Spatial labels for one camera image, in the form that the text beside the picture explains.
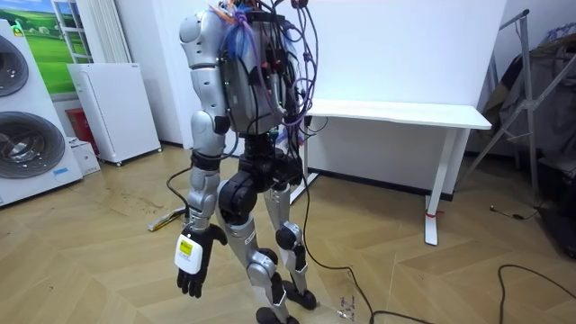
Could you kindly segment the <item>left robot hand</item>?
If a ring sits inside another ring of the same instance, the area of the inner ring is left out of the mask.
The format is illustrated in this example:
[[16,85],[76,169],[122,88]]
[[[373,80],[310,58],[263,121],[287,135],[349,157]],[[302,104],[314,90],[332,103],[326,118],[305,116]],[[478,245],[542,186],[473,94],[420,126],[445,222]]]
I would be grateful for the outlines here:
[[192,223],[184,226],[175,245],[174,262],[178,268],[176,285],[183,294],[200,299],[207,277],[215,241],[228,244],[225,232],[217,225],[195,230]]

